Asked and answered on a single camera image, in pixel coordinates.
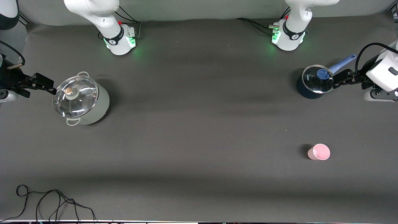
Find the gray wall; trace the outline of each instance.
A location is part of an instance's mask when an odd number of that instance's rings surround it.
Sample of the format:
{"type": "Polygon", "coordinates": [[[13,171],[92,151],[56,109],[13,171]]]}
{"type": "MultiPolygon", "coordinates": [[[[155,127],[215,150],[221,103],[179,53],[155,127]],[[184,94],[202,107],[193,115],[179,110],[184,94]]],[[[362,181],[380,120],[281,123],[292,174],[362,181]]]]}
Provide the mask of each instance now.
{"type": "MultiPolygon", "coordinates": [[[[393,2],[340,0],[334,6],[314,7],[312,10],[315,17],[364,16],[383,12],[393,2]]],[[[89,24],[69,12],[63,0],[19,0],[19,3],[21,11],[34,23],[56,26],[89,24]]],[[[276,18],[286,8],[283,0],[120,0],[120,5],[141,21],[276,18]]]]}

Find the tangled black cable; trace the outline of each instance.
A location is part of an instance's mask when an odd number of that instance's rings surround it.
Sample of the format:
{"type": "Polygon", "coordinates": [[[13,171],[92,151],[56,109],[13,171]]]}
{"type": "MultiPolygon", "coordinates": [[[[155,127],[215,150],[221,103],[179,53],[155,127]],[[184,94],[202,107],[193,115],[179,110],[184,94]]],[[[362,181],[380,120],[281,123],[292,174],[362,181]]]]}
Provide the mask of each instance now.
{"type": "Polygon", "coordinates": [[[21,212],[19,215],[15,216],[15,217],[6,218],[6,219],[1,220],[0,222],[4,222],[4,221],[9,220],[9,219],[13,219],[13,218],[18,218],[18,217],[20,217],[20,216],[23,214],[23,212],[25,211],[25,209],[26,209],[26,204],[27,204],[27,200],[28,200],[28,198],[29,198],[29,195],[32,194],[32,193],[35,193],[35,194],[44,194],[43,197],[41,197],[41,199],[39,200],[39,202],[38,202],[37,205],[36,205],[36,223],[39,223],[39,220],[38,220],[38,217],[37,217],[37,213],[38,213],[38,210],[39,210],[40,202],[43,200],[44,197],[46,197],[46,196],[47,196],[49,193],[51,193],[51,192],[56,192],[56,193],[58,194],[59,201],[58,201],[58,207],[57,207],[57,209],[56,209],[56,210],[50,215],[50,217],[49,217],[49,222],[50,222],[51,217],[55,214],[55,222],[54,222],[54,224],[57,223],[57,219],[58,219],[58,210],[59,210],[65,203],[74,205],[74,210],[75,210],[75,214],[76,214],[76,219],[77,219],[77,221],[79,221],[80,219],[79,219],[79,215],[78,215],[78,213],[77,213],[77,208],[76,208],[76,207],[89,209],[89,210],[91,211],[92,215],[93,215],[93,221],[97,220],[96,215],[94,214],[94,211],[93,211],[91,208],[86,207],[86,206],[83,206],[83,205],[77,203],[77,202],[76,202],[74,199],[72,199],[72,198],[66,197],[66,196],[64,195],[64,193],[62,193],[62,191],[60,191],[60,190],[58,190],[58,189],[53,189],[53,190],[49,190],[49,191],[46,191],[46,192],[37,192],[37,191],[29,191],[29,189],[28,189],[28,187],[27,187],[26,185],[19,185],[19,186],[17,187],[16,192],[17,192],[17,195],[18,195],[18,196],[20,196],[20,197],[25,197],[25,204],[24,204],[24,206],[23,206],[22,212],[21,212]],[[26,189],[26,194],[23,194],[23,195],[22,195],[22,194],[19,193],[19,190],[20,190],[21,187],[25,187],[25,189],[26,189]]]}

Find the black cable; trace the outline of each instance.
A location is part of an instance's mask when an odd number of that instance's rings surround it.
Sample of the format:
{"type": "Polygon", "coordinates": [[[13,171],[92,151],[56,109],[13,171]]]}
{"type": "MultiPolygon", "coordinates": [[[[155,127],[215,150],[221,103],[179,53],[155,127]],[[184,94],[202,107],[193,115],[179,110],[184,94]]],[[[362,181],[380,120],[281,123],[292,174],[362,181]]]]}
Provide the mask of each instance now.
{"type": "Polygon", "coordinates": [[[23,17],[23,19],[24,20],[26,20],[29,24],[32,24],[33,22],[30,20],[30,19],[28,19],[24,14],[22,14],[22,13],[20,13],[20,17],[23,17]]]}
{"type": "Polygon", "coordinates": [[[130,16],[130,14],[128,14],[121,6],[119,6],[119,8],[126,14],[128,15],[132,20],[134,20],[137,23],[141,23],[140,21],[135,20],[132,16],[130,16]]]}
{"type": "Polygon", "coordinates": [[[248,21],[249,23],[256,24],[257,26],[261,26],[261,27],[264,27],[264,28],[268,28],[268,26],[263,25],[263,24],[260,24],[260,23],[258,23],[258,22],[256,22],[256,21],[251,20],[251,19],[248,19],[248,18],[242,18],[242,17],[240,17],[240,18],[236,18],[236,20],[244,20],[244,21],[248,21]]]}
{"type": "Polygon", "coordinates": [[[10,48],[11,50],[13,50],[15,53],[17,53],[20,57],[21,57],[21,59],[22,59],[22,65],[25,65],[25,58],[22,56],[22,54],[19,52],[19,51],[17,51],[15,48],[13,48],[13,47],[11,47],[10,45],[8,45],[7,43],[5,43],[5,42],[3,42],[3,41],[1,41],[0,40],[0,43],[1,44],[3,44],[3,45],[5,45],[5,46],[7,46],[8,48],[10,48]]]}
{"type": "Polygon", "coordinates": [[[120,16],[120,17],[122,17],[123,19],[125,19],[125,20],[128,20],[128,21],[132,21],[132,22],[138,23],[136,20],[127,19],[126,17],[124,17],[124,16],[120,15],[119,13],[117,13],[117,12],[115,12],[115,13],[116,13],[118,16],[120,16]]]}
{"type": "Polygon", "coordinates": [[[57,223],[57,220],[58,220],[58,211],[59,211],[59,209],[60,209],[65,203],[74,205],[75,214],[76,214],[76,218],[77,218],[78,221],[80,220],[80,218],[79,218],[79,216],[78,216],[76,207],[89,209],[89,210],[91,211],[91,213],[92,213],[93,221],[95,221],[95,220],[97,219],[97,218],[96,218],[96,215],[94,214],[94,211],[93,211],[91,208],[86,207],[86,206],[83,206],[83,205],[77,203],[77,202],[76,202],[74,199],[72,199],[72,198],[66,197],[66,196],[64,195],[64,193],[62,193],[62,191],[60,191],[60,190],[53,189],[53,190],[49,190],[49,191],[46,191],[46,192],[37,192],[37,191],[29,191],[29,189],[28,189],[28,187],[27,187],[26,185],[19,185],[19,186],[17,187],[16,193],[17,193],[17,195],[20,196],[20,197],[25,197],[25,204],[24,204],[24,206],[23,206],[22,212],[21,212],[19,215],[15,216],[15,217],[6,218],[6,219],[4,219],[4,220],[1,220],[0,222],[4,222],[4,221],[9,220],[9,219],[13,219],[13,218],[18,218],[18,217],[20,217],[20,216],[24,213],[24,211],[25,211],[25,209],[26,209],[26,204],[27,204],[27,200],[28,200],[28,198],[29,198],[29,195],[32,194],[32,193],[35,193],[35,194],[44,194],[44,195],[40,198],[39,202],[38,202],[37,205],[36,205],[36,223],[38,223],[39,220],[38,220],[38,215],[37,215],[37,214],[38,214],[38,210],[39,210],[40,203],[41,203],[41,201],[42,201],[49,193],[51,193],[51,192],[56,192],[56,193],[58,194],[59,201],[58,201],[58,207],[57,207],[57,209],[56,209],[56,210],[50,215],[50,217],[49,217],[49,222],[50,222],[51,217],[52,217],[52,216],[54,215],[54,213],[55,213],[55,224],[57,223]],[[20,187],[25,187],[25,189],[26,189],[26,194],[23,194],[23,195],[19,194],[19,189],[20,189],[20,187]]]}
{"type": "Polygon", "coordinates": [[[20,14],[20,17],[21,17],[23,20],[25,20],[27,24],[30,24],[29,21],[28,21],[27,19],[25,19],[21,14],[20,14]]]}
{"type": "Polygon", "coordinates": [[[288,12],[290,12],[290,6],[287,7],[287,9],[282,13],[281,19],[283,19],[283,17],[284,17],[288,12]]]}
{"type": "Polygon", "coordinates": [[[258,31],[260,31],[260,32],[262,32],[262,33],[265,33],[265,34],[267,34],[267,35],[273,35],[273,33],[269,33],[269,32],[265,32],[265,31],[263,31],[262,29],[260,29],[258,26],[260,26],[260,27],[263,27],[263,28],[268,28],[268,26],[266,26],[266,25],[263,25],[263,24],[260,24],[260,23],[258,23],[258,22],[256,22],[256,21],[253,21],[253,20],[251,20],[251,19],[247,19],[247,18],[236,18],[236,20],[244,20],[244,21],[247,21],[247,22],[249,22],[250,24],[252,24],[258,31]]]}
{"type": "Polygon", "coordinates": [[[253,26],[254,26],[254,28],[256,28],[256,29],[258,29],[260,32],[262,32],[262,33],[265,33],[265,34],[268,34],[268,35],[273,35],[272,33],[268,33],[268,32],[265,32],[265,31],[263,31],[263,30],[261,30],[259,27],[257,27],[255,24],[252,24],[253,26]]]}
{"type": "Polygon", "coordinates": [[[387,10],[392,10],[393,8],[395,8],[396,4],[397,4],[397,2],[395,2],[395,4],[392,4],[392,6],[387,10]]]}
{"type": "Polygon", "coordinates": [[[373,45],[381,46],[381,47],[383,47],[383,48],[385,48],[385,49],[387,49],[387,50],[389,50],[389,51],[392,51],[392,52],[398,54],[398,51],[397,51],[396,49],[391,48],[391,47],[389,47],[389,46],[387,46],[387,45],[385,45],[385,44],[382,44],[382,43],[370,43],[370,44],[364,46],[364,47],[362,48],[362,50],[359,52],[358,57],[357,57],[357,60],[355,61],[355,74],[357,74],[358,79],[359,79],[362,83],[364,83],[364,81],[362,80],[362,78],[359,76],[359,73],[358,73],[359,58],[361,57],[362,53],[363,53],[368,47],[373,46],[373,45]]]}

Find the green indicator light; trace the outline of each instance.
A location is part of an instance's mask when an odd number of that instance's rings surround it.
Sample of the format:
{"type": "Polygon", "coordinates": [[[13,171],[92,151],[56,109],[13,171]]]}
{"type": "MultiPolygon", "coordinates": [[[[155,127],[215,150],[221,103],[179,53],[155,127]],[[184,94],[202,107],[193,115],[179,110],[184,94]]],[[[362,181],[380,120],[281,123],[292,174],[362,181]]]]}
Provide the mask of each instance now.
{"type": "Polygon", "coordinates": [[[278,43],[279,37],[281,36],[281,31],[278,31],[277,33],[274,34],[274,37],[272,38],[273,43],[278,43]]]}
{"type": "Polygon", "coordinates": [[[135,39],[134,37],[126,37],[127,42],[129,43],[130,47],[135,47],[134,43],[135,43],[135,39]]]}
{"type": "Polygon", "coordinates": [[[302,34],[302,38],[300,40],[300,43],[302,43],[302,40],[304,40],[304,35],[305,35],[305,32],[302,34]]]}
{"type": "Polygon", "coordinates": [[[108,43],[106,42],[105,38],[103,39],[103,41],[104,41],[104,42],[105,42],[105,44],[106,44],[106,48],[108,48],[108,49],[109,49],[108,43]]]}

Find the blue saucepan handle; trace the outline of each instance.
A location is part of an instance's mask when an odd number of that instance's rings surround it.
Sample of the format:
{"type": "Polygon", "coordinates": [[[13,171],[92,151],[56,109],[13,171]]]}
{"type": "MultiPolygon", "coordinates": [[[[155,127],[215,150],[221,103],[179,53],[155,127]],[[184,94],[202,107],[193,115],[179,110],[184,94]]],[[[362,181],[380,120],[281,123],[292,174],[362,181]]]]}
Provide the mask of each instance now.
{"type": "Polygon", "coordinates": [[[352,54],[346,58],[344,58],[342,61],[340,61],[339,63],[333,65],[332,67],[329,68],[329,70],[335,74],[339,69],[341,69],[344,65],[350,63],[352,60],[356,59],[357,56],[352,54]]]}

